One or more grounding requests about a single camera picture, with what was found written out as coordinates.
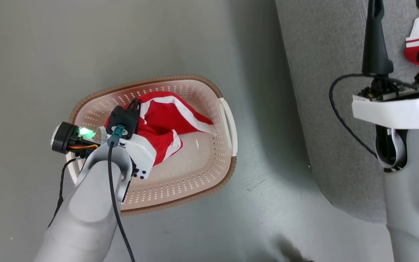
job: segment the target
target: sofa cushion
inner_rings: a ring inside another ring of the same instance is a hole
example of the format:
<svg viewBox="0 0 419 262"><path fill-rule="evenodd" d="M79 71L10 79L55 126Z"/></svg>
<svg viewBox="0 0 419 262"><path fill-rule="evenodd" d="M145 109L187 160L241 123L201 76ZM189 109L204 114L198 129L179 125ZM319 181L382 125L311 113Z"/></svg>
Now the sofa cushion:
<svg viewBox="0 0 419 262"><path fill-rule="evenodd" d="M367 0L276 0L311 168L326 198L338 209L371 222L386 222L380 166L343 128L329 103L337 77L360 73ZM385 0L384 35L393 78L412 81L419 66L405 59L405 38L419 16L415 0ZM334 101L346 123L374 148L374 126L354 119L351 96L369 79L345 80Z"/></svg>

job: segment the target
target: pink plastic basket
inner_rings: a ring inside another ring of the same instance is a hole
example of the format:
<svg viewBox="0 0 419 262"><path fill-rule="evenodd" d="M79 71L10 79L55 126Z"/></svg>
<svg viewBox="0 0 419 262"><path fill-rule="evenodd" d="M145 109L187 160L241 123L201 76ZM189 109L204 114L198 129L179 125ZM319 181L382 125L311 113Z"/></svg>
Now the pink plastic basket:
<svg viewBox="0 0 419 262"><path fill-rule="evenodd" d="M238 141L231 109L219 89L200 76L150 79L99 91L77 104L70 121L96 130L115 106L126 106L133 98L154 91L176 93L213 121L217 135L181 135L184 146L178 153L153 167L148 179L132 179L121 207L123 215L165 209L211 194L221 189L235 170ZM82 165L78 162L69 166L74 183Z"/></svg>

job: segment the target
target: brown basket rim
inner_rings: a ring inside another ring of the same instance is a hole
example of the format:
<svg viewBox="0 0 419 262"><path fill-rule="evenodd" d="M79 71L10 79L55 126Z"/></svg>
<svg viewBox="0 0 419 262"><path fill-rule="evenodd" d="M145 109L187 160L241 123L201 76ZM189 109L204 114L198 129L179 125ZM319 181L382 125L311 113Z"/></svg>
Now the brown basket rim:
<svg viewBox="0 0 419 262"><path fill-rule="evenodd" d="M145 84L153 84L153 83L159 83L159 82L166 82L166 81L176 81L176 80L195 80L195 81L199 81L201 83L206 84L207 86L209 86L209 88L211 88L211 90L213 90L213 92L216 94L216 96L218 98L222 98L223 94L221 93L221 91L219 91L219 88L210 80L202 77L202 76L197 76L197 75L178 75L178 76L162 76L160 78L150 78L150 79L146 79L146 80L141 80L138 82L133 82L133 83L128 83L128 84L124 84L118 87L112 87L112 88L108 88L102 91L98 91L95 92L89 96L86 96L85 98L83 98L79 103L77 103L77 105L75 106L75 108L72 110L72 113L70 115L70 123L74 124L75 122L75 118L78 115L78 112L80 111L80 109L85 106L88 102L92 101L95 98L99 98L101 96L104 95L108 95L110 93L115 93L118 91L122 91L125 89L130 89L130 88L135 88L138 86L142 86ZM173 201L169 201L169 202L164 202L162 204L157 204L157 205L153 205L153 206L149 206L149 207L140 207L137 209L129 209L129 210L122 210L121 211L121 215L122 216L127 216L127 215L134 215L134 214L143 214L143 213L147 213L147 212L152 212L152 211L156 211L156 210L161 210L161 209L167 209L168 207L175 207L177 205L180 204L184 204L196 199L199 199L203 196L212 194L220 189L222 189L231 179L232 175L234 174L235 168L236 168L236 163L237 163L237 156L233 156L231 158L231 165L229 166L229 170L226 174L226 176L224 176L224 178L217 184L215 184L214 186L205 189L203 191L197 192L195 194L192 194L190 196L186 196L180 199L176 199Z"/></svg>

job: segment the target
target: green led light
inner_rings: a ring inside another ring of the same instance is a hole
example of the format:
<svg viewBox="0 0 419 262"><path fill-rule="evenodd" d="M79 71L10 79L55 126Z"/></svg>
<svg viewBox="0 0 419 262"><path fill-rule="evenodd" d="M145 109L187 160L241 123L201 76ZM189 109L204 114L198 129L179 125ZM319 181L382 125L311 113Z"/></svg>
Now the green led light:
<svg viewBox="0 0 419 262"><path fill-rule="evenodd" d="M83 127L79 129L79 135L84 136L88 139L92 139L96 135L96 133L93 130Z"/></svg>

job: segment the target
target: gray floor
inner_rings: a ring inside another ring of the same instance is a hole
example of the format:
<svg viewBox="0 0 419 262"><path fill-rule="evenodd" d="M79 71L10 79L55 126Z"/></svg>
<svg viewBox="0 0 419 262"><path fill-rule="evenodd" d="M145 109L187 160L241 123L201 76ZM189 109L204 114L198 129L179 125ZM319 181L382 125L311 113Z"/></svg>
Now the gray floor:
<svg viewBox="0 0 419 262"><path fill-rule="evenodd" d="M31 261L40 245L64 163L48 144L73 106L184 73L230 104L238 164L220 192L124 217L137 261L392 261L384 226L317 189L288 70L273 0L0 0L0 262ZM128 261L117 232L106 261Z"/></svg>

